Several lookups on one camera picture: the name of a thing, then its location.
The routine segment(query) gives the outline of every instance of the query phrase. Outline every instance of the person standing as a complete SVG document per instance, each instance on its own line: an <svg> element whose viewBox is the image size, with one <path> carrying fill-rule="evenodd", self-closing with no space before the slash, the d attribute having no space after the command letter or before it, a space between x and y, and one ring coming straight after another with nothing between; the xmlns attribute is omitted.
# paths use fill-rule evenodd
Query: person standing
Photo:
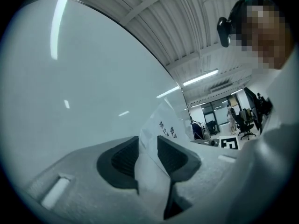
<svg viewBox="0 0 299 224"><path fill-rule="evenodd" d="M266 103L265 99L263 96L261 96L260 93L257 94L257 98L260 101L261 105L263 105L263 103Z"/></svg>
<svg viewBox="0 0 299 224"><path fill-rule="evenodd" d="M233 107L231 107L230 105L228 105L228 120L229 120L229 126L230 126L230 132L233 133L236 129L236 125L235 125L235 110L233 109Z"/></svg>

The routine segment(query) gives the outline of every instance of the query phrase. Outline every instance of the computer monitor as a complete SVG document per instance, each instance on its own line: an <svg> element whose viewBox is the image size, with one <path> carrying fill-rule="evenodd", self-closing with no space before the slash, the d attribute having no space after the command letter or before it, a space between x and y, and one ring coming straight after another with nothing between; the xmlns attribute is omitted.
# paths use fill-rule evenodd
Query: computer monitor
<svg viewBox="0 0 299 224"><path fill-rule="evenodd" d="M255 116L255 120L257 121L256 127L259 130L262 127L262 118L263 118L260 103L259 103L255 93L253 93L250 89L245 87L244 91L247 96L250 108Z"/></svg>

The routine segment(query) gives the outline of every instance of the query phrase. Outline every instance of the headset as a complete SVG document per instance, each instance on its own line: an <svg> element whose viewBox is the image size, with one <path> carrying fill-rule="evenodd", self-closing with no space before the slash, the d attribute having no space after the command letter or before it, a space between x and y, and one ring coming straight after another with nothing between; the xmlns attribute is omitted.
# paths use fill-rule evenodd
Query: headset
<svg viewBox="0 0 299 224"><path fill-rule="evenodd" d="M221 17L217 23L217 31L220 42L223 47L228 47L230 44L230 36L236 31L237 22L242 19L241 8L244 6L245 0L239 0L231 10L228 19Z"/></svg>

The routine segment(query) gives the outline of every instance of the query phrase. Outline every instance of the fluorescent light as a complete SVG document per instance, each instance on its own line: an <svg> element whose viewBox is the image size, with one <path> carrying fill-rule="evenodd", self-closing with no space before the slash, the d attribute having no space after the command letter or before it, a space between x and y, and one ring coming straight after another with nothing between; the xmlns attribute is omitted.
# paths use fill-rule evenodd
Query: fluorescent light
<svg viewBox="0 0 299 224"><path fill-rule="evenodd" d="M130 113L130 112L129 112L129 111L126 111L126 112L124 112L124 113L119 114L118 116L123 116L123 115L125 115L125 114L127 114L127 113Z"/></svg>
<svg viewBox="0 0 299 224"><path fill-rule="evenodd" d="M158 95L157 98L161 98L161 97L163 97L163 96L165 96L165 95L168 95L169 93L171 93L171 92L173 92L173 91L176 91L176 90L178 90L178 89L179 89L179 87L177 86L177 87L175 87L175 88L173 88L173 89L171 89L171 90L169 90L169 91L167 91L167 92L165 92L165 93L163 93L163 94L161 94L161 95Z"/></svg>
<svg viewBox="0 0 299 224"><path fill-rule="evenodd" d="M66 107L67 109L70 108L70 104L69 104L69 102L68 102L66 99L64 100L64 104L65 104L65 107Z"/></svg>
<svg viewBox="0 0 299 224"><path fill-rule="evenodd" d="M53 20L52 20L51 35L50 35L50 49L51 49L51 57L54 60L57 60L59 27L60 27L62 14L64 13L66 2L67 0L57 1Z"/></svg>
<svg viewBox="0 0 299 224"><path fill-rule="evenodd" d="M239 92L241 90L243 90L243 89L239 89L238 91L235 91L235 92L231 93L230 95L236 94L237 92Z"/></svg>
<svg viewBox="0 0 299 224"><path fill-rule="evenodd" d="M204 102L204 103L202 103L202 104L199 104L199 105L204 105L204 104L206 104L206 102ZM191 106L191 108L193 108L193 107L197 107L197 106L199 106L199 105Z"/></svg>
<svg viewBox="0 0 299 224"><path fill-rule="evenodd" d="M183 85L186 86L186 85L192 84L192 83L194 83L194 82L197 82L197 81L202 80L202 79L204 79L204 78L210 77L210 76L215 75L215 74L217 74L217 73L218 73L218 69L216 69L216 70L214 70L214 71L211 71L211 72L209 72L209 73L206 73L206 74L204 74L204 75L202 75L202 76L199 76L199 77L197 77L197 78L194 78L194 79L192 79L192 80L189 80L189 81L183 83Z"/></svg>

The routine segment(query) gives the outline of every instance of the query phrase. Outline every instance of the black office chair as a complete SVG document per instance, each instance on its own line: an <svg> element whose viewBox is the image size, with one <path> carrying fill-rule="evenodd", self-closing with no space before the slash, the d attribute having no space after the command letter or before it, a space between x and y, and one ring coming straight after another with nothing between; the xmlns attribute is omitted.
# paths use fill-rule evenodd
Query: black office chair
<svg viewBox="0 0 299 224"><path fill-rule="evenodd" d="M207 126L207 128L208 128L208 130L209 130L209 132L210 132L211 135L217 133L217 130L216 130L216 128L215 128L215 125L216 125L216 122L215 122L215 121L210 121L210 122L208 122L208 123L206 124L206 126Z"/></svg>
<svg viewBox="0 0 299 224"><path fill-rule="evenodd" d="M244 123L244 120L242 119L242 117L240 116L240 114L236 115L235 120L238 124L238 128L240 129L240 133L244 133L244 135L241 137L244 138L245 136L247 136L248 140L249 140L249 135L254 135L256 136L254 133L250 132L250 130L253 128L253 124L252 125L246 125Z"/></svg>

